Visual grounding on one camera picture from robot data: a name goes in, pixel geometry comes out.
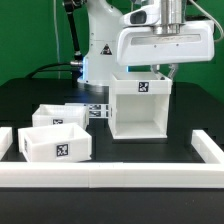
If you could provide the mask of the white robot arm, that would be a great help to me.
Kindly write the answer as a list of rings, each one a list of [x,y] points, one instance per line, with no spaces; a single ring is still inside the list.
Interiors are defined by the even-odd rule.
[[[186,0],[134,0],[140,8],[122,14],[106,0],[87,0],[89,51],[78,82],[107,86],[110,74],[129,66],[209,61],[214,22],[187,21]]]

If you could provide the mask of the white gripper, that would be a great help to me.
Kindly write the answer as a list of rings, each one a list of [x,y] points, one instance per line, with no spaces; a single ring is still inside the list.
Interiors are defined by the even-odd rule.
[[[170,64],[168,78],[178,72],[178,63],[210,61],[214,57],[214,24],[210,20],[186,22],[179,34],[157,35],[151,27],[123,29],[117,39],[120,65],[151,65],[158,75],[158,64]]]

